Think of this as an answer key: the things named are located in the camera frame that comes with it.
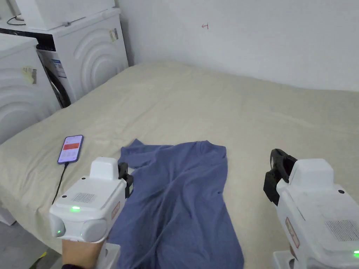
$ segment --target human hand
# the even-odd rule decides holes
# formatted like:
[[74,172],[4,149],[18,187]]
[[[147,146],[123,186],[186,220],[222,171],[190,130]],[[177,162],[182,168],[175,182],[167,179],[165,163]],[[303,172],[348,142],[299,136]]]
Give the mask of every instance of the human hand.
[[94,244],[62,240],[62,263],[93,269],[104,242],[105,240]]

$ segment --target white wall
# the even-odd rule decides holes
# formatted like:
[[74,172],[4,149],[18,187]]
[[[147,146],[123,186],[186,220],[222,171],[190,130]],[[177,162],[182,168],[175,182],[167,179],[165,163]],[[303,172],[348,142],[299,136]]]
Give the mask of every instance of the white wall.
[[179,60],[359,91],[358,0],[117,1],[130,63]]

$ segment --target speaker grille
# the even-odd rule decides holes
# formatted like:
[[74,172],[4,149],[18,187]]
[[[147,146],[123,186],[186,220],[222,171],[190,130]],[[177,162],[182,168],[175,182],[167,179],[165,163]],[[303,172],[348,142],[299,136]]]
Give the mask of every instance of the speaker grille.
[[359,227],[356,221],[327,221],[325,224],[338,241],[359,241]]
[[96,195],[93,193],[78,192],[71,201],[89,204],[95,198],[96,198]]

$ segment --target red label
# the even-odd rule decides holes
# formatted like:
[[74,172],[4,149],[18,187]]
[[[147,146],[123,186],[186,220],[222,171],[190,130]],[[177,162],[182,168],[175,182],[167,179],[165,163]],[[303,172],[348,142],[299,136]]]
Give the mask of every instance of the red label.
[[300,242],[299,242],[299,239],[297,237],[297,234],[295,233],[294,229],[293,229],[293,226],[292,224],[290,223],[290,220],[289,218],[286,218],[285,219],[285,225],[287,226],[287,229],[289,231],[289,234],[290,236],[292,237],[293,239],[293,242],[294,242],[294,245],[299,248],[299,245],[300,245]]
[[66,145],[64,145],[63,150],[73,150],[73,149],[79,148],[79,147],[80,147],[80,143],[66,144]]
[[112,211],[112,219],[116,216],[119,209],[120,209],[120,202],[118,202],[117,206],[115,206],[115,208]]

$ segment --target white washing machine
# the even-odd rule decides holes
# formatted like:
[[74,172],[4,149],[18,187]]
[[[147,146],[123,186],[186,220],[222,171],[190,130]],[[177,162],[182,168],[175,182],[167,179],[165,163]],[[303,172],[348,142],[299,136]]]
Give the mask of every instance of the white washing machine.
[[27,26],[40,30],[50,30],[115,6],[114,0],[16,0],[16,3]]
[[60,109],[37,40],[0,34],[0,144]]
[[37,38],[45,66],[64,86],[71,103],[128,67],[118,8],[49,31],[5,22],[0,32]]

